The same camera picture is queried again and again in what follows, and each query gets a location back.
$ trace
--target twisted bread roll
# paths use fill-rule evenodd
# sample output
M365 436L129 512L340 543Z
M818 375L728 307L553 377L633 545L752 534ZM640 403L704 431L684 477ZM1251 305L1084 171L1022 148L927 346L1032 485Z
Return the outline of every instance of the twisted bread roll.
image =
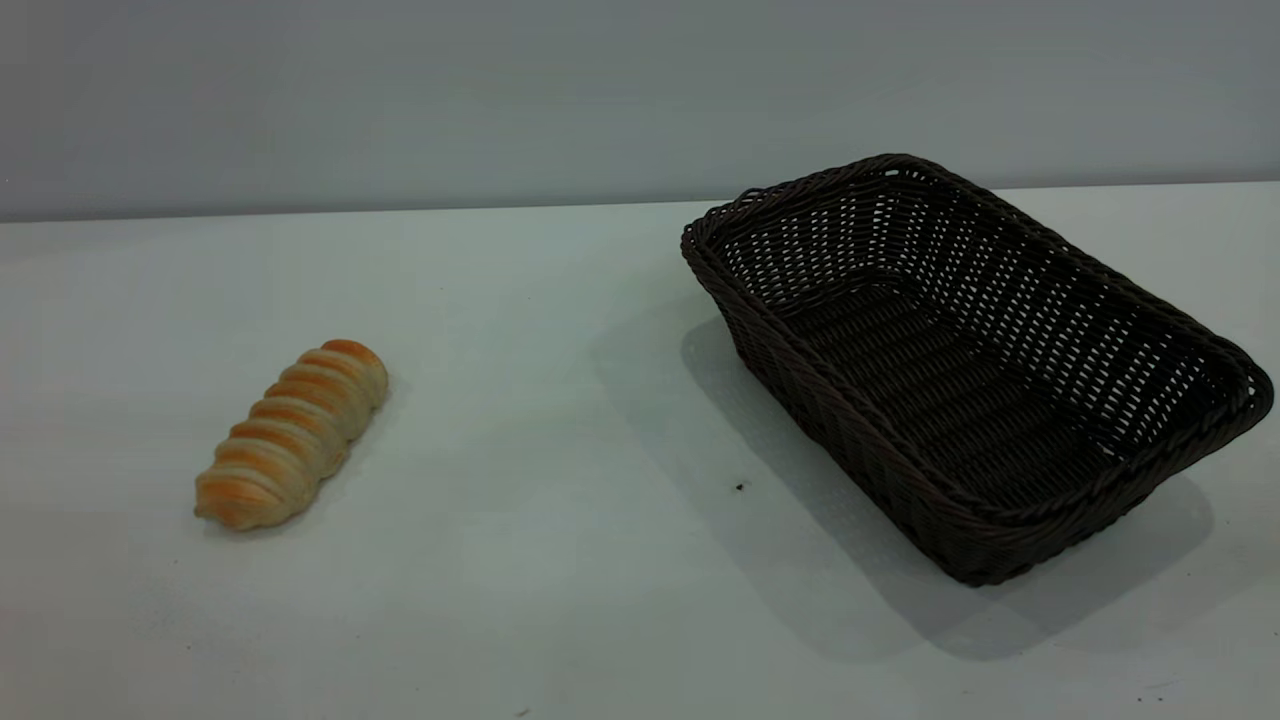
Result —
M214 465L196 478L196 515L248 530L305 510L347 457L347 442L365 432L387 384L383 361L358 342L303 352L214 450Z

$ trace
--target table surface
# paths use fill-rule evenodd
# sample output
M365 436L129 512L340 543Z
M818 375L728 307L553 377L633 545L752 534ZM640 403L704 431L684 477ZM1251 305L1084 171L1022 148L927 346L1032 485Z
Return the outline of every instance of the table surface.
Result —
M1280 183L1002 195L1280 369ZM0 225L0 716L1275 717L1280 414L961 587L742 368L705 208ZM193 518L332 337L393 382L343 471Z

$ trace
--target golden brown crust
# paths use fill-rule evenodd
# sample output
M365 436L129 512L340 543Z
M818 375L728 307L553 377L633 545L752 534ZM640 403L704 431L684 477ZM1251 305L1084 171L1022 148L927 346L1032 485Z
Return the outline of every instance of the golden brown crust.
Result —
M364 363L374 375L374 380L378 383L378 397L379 402L387 395L387 386L389 383L387 375L387 366L383 365L381 357L376 352L369 350L364 345L353 340L330 340L329 342L320 346L320 350L332 350L334 352L342 352L343 355L349 355L356 360Z
M305 510L347 456L387 392L387 369L355 341L303 354L253 404L196 478L196 515L233 530L278 525Z

